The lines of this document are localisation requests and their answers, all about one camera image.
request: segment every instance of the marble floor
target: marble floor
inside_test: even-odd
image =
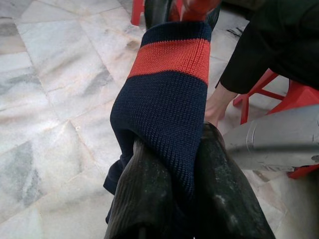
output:
[[[0,239],[101,239],[120,149],[109,115],[135,59],[132,0],[0,0]],[[209,95],[247,21],[222,10]],[[269,88],[284,94],[288,80]],[[251,101],[250,118],[278,102]],[[239,125],[230,106],[222,133]],[[316,175],[244,171],[277,239],[318,239]]]

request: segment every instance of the gray metal pipe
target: gray metal pipe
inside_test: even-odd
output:
[[[242,169],[289,172],[319,164],[319,105],[267,115],[223,137]]]

